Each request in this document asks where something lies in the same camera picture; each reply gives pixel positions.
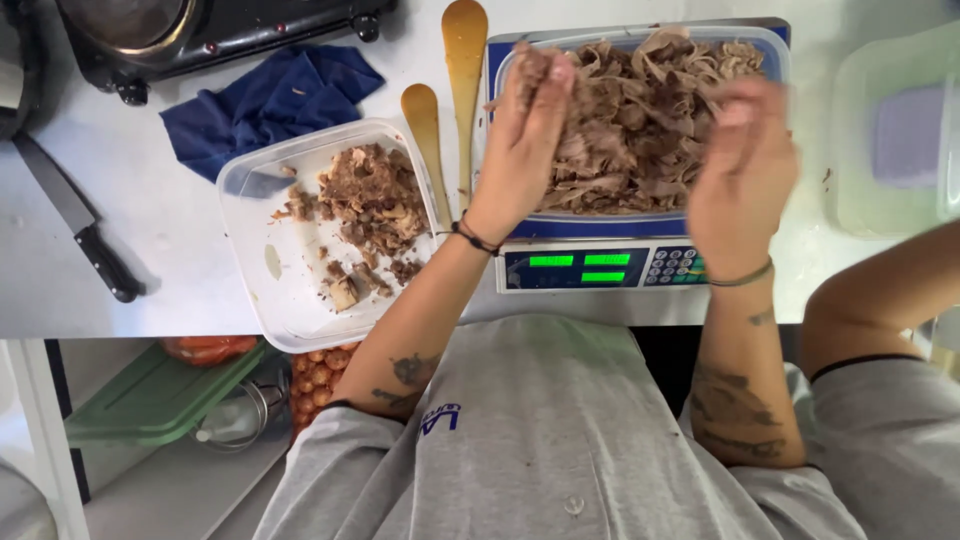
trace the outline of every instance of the electric stove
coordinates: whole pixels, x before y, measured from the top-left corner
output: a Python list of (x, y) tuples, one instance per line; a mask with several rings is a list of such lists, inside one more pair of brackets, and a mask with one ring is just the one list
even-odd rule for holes
[(366, 42), (398, 0), (57, 0), (84, 78), (127, 105), (149, 83), (350, 27)]

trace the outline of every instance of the bracelet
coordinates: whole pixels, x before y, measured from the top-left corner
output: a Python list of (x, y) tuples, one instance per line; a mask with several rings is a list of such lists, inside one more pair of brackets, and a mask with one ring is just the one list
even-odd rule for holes
[(487, 242), (484, 242), (483, 240), (478, 238), (476, 234), (474, 234), (473, 231), (469, 229), (469, 227), (467, 227), (466, 223), (461, 223), (460, 221), (454, 221), (451, 224), (451, 226), (453, 228), (454, 234), (459, 234), (460, 236), (466, 238), (467, 241), (470, 243), (470, 245), (473, 246), (474, 248), (480, 251), (487, 252), (494, 257), (499, 257), (500, 248), (503, 247), (502, 243), (494, 246), (493, 244), (488, 244)]
[(757, 270), (756, 272), (754, 272), (753, 274), (750, 274), (745, 278), (740, 278), (739, 280), (733, 280), (732, 282), (716, 282), (714, 280), (710, 280), (710, 284), (715, 287), (738, 287), (738, 286), (746, 285), (759, 280), (760, 278), (769, 274), (770, 271), (773, 269), (774, 269), (774, 260), (773, 258), (769, 258), (769, 260), (767, 260), (767, 263), (763, 265), (763, 268), (760, 268), (759, 270)]

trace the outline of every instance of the green digital display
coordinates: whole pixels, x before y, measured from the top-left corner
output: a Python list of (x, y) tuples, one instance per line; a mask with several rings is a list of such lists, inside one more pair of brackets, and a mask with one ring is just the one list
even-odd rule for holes
[(573, 266), (573, 255), (530, 257), (530, 266)]
[(620, 283), (626, 276), (626, 272), (584, 272), (580, 283)]
[(630, 264), (630, 254), (587, 255), (584, 258), (586, 266), (626, 266)]

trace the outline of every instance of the printed logo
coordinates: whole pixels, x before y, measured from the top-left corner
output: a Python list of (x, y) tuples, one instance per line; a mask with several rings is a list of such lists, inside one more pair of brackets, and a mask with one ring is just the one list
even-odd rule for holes
[(423, 415), (423, 420), (420, 422), (420, 435), (424, 437), (430, 434), (430, 431), (440, 422), (440, 419), (443, 417), (449, 418), (449, 428), (451, 431), (457, 429), (457, 417), (460, 416), (460, 405), (459, 404), (446, 404), (440, 405), (437, 408), (431, 410), (430, 412)]

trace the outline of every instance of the wooden spoon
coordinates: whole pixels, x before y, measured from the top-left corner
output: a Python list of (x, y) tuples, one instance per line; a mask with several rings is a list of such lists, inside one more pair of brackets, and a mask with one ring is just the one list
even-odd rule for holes
[(451, 230), (450, 204), (446, 198), (444, 171), (440, 167), (440, 124), (437, 113), (437, 94), (430, 86), (411, 85), (403, 90), (400, 106), (407, 118), (414, 140), (420, 147), (426, 171), (430, 175), (430, 185), (437, 198), (437, 216), (444, 231)]
[(441, 21), (446, 49), (446, 69), (453, 89), (453, 112), (460, 134), (460, 212), (470, 203), (473, 166), (470, 148), (476, 112), (483, 53), (487, 46), (487, 13), (474, 0), (456, 0), (447, 6)]

